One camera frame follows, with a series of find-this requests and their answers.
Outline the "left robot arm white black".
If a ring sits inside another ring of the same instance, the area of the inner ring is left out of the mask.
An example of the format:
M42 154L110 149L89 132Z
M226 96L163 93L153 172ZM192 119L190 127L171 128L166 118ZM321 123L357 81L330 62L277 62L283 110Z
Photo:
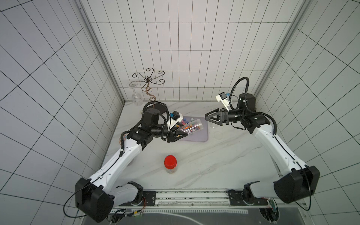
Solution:
M90 178L80 178L75 184L72 196L76 208L100 223L114 206L131 202L139 204L143 199L143 187L133 181L114 187L116 180L154 138L160 137L167 143L174 143L186 137L187 133L176 127L182 120L181 113L169 112L167 105L162 102L146 103L139 122L122 132L118 151Z

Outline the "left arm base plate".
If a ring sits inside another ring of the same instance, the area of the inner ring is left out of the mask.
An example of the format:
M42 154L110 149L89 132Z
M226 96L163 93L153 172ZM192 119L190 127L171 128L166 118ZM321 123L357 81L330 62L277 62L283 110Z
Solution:
M127 202L120 206L144 206L144 199L146 201L146 206L155 206L156 201L156 191L144 191L143 192L143 199L137 203L136 201Z

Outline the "clear jar with colourful candies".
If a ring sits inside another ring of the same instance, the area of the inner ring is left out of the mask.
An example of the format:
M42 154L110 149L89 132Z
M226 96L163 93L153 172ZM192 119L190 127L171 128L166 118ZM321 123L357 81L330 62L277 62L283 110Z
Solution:
M212 131L219 131L219 130L221 130L222 129L222 126L220 126L220 125L218 125L218 124L215 124L215 123L213 123L213 122L211 122L211 121L209 121L208 122L208 126L209 126L209 128L212 130Z

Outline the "small clear jar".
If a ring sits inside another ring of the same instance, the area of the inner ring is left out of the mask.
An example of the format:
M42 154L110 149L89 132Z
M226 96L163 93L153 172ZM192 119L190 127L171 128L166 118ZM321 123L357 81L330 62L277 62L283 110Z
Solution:
M204 126L200 119L191 121L190 123L187 123L179 128L179 131L184 132L188 135L192 135L198 131L201 131L204 129Z

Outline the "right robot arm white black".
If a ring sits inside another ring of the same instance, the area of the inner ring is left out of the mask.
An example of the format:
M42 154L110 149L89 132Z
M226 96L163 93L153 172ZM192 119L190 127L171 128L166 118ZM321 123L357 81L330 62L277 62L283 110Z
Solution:
M278 136L275 119L264 112L256 111L256 98L248 93L249 78L240 78L230 94L222 92L216 96L223 109L205 115L208 122L223 126L234 122L242 124L267 150L278 167L281 177L276 181L253 181L244 185L242 199L252 205L258 199L278 198L284 203L297 203L311 199L317 188L320 171L308 166Z

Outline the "clear jar lid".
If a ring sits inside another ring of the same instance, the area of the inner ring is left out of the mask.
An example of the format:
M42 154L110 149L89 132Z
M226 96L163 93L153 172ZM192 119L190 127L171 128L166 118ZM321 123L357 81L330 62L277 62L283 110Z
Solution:
M220 131L215 132L215 133L214 133L214 138L215 138L216 140L222 140L222 139L224 138L223 132L220 132Z

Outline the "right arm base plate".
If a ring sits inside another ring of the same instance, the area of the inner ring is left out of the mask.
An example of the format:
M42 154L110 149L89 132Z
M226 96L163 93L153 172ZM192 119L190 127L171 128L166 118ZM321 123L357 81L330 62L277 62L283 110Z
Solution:
M226 192L231 206L267 206L268 201L262 198L246 200L242 190L228 190Z

